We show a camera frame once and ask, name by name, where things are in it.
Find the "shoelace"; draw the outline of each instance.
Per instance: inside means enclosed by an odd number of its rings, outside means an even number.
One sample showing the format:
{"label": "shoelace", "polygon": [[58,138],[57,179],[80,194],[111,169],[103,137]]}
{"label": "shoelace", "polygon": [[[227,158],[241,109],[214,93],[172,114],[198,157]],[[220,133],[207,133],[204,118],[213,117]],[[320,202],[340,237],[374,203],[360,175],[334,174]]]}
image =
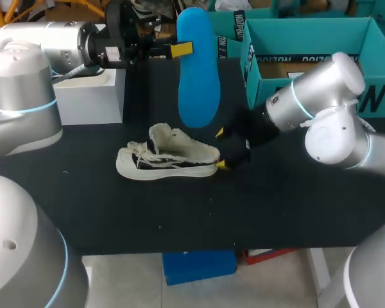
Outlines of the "shoelace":
{"label": "shoelace", "polygon": [[147,147],[147,142],[144,143],[138,143],[134,141],[130,141],[127,144],[127,148],[121,148],[119,150],[119,153],[131,153],[134,154],[137,159],[137,165],[140,159],[142,159],[146,164],[149,164],[150,166],[154,167],[173,167],[173,168],[180,168],[179,166],[173,165],[173,163],[154,163],[151,160],[156,160],[155,154],[153,154]]}
{"label": "shoelace", "polygon": [[134,154],[138,159],[142,158],[145,161],[149,161],[154,157],[154,154],[147,147],[147,142],[138,143],[130,141],[127,144],[127,148],[120,149],[120,152]]}

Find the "fleece shoe lining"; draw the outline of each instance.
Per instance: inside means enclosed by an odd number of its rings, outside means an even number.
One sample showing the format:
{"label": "fleece shoe lining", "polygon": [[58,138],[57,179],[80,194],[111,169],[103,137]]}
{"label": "fleece shoe lining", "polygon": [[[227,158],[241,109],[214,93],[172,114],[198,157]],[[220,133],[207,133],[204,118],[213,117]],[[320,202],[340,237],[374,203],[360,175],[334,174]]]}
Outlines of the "fleece shoe lining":
{"label": "fleece shoe lining", "polygon": [[178,128],[171,129],[167,123],[152,126],[149,136],[157,158],[176,158],[198,164],[212,164],[219,160],[217,148],[190,138]]}

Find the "shoe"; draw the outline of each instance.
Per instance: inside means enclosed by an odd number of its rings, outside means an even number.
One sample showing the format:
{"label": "shoe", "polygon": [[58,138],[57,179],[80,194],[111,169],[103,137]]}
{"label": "shoe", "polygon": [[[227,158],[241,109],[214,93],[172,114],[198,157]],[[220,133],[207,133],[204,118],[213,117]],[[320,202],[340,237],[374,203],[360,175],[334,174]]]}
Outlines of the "shoe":
{"label": "shoe", "polygon": [[120,175],[133,180],[156,180],[168,176],[204,177],[217,171],[219,151],[191,139],[167,123],[150,128],[145,143],[129,142],[118,152],[116,168]]}

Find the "table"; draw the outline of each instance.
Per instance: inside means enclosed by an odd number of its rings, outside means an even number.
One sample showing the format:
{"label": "table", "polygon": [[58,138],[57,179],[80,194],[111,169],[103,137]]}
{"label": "table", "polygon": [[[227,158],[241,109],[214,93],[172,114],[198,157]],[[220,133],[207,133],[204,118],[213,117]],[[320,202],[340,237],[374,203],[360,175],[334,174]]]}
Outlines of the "table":
{"label": "table", "polygon": [[[385,178],[310,159],[301,129],[252,150],[251,164],[208,178],[136,182],[116,171],[118,149],[167,122],[224,153],[214,136],[245,105],[237,60],[219,61],[213,122],[188,129],[178,116],[179,64],[151,59],[128,70],[124,123],[65,126],[42,150],[0,159],[83,255],[206,249],[355,246],[385,223]],[[385,132],[385,119],[368,120]]]}

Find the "white bag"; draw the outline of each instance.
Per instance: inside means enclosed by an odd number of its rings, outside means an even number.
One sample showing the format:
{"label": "white bag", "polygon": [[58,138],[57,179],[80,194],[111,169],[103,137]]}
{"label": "white bag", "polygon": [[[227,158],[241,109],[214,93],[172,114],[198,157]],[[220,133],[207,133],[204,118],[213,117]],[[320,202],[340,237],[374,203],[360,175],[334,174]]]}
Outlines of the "white bag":
{"label": "white bag", "polygon": [[252,10],[248,0],[217,0],[216,11]]}

